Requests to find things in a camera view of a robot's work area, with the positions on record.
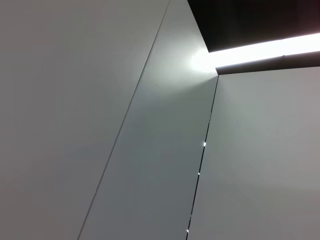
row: light strip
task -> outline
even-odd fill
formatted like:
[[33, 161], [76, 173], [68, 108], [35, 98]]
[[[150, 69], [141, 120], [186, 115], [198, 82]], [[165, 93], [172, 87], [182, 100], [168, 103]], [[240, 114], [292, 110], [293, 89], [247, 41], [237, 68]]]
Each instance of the light strip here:
[[211, 52], [205, 61], [216, 68], [317, 51], [320, 51], [320, 33]]

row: dark ceiling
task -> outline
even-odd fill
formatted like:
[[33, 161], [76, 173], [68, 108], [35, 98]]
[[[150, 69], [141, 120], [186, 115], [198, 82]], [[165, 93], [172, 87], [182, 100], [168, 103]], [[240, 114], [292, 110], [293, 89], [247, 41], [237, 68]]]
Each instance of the dark ceiling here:
[[209, 52], [320, 33], [320, 0], [188, 0]]

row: ceiling light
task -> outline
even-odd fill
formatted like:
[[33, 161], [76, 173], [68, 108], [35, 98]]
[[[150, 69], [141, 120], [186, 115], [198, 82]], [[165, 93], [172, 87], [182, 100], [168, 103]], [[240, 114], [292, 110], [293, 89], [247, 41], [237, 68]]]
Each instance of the ceiling light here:
[[320, 51], [320, 33], [263, 42], [209, 53], [206, 60], [217, 67]]

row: white wall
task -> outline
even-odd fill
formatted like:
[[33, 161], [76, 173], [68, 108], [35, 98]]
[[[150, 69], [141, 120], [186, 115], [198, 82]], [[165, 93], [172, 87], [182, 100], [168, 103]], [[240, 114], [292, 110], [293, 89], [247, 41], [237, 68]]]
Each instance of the white wall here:
[[77, 239], [167, 4], [0, 2], [0, 239]]
[[318, 240], [320, 67], [219, 77], [188, 240]]
[[171, 0], [81, 240], [185, 240], [216, 73], [186, 0]]

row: white surface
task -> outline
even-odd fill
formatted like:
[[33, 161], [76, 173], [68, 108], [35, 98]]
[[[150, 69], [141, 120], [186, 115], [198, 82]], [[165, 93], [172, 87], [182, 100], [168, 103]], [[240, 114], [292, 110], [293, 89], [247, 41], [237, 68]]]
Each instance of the white surface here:
[[167, 3], [1, 1], [0, 239], [77, 239]]
[[320, 67], [219, 77], [188, 240], [318, 240]]
[[185, 240], [216, 73], [186, 0], [171, 0], [81, 240]]

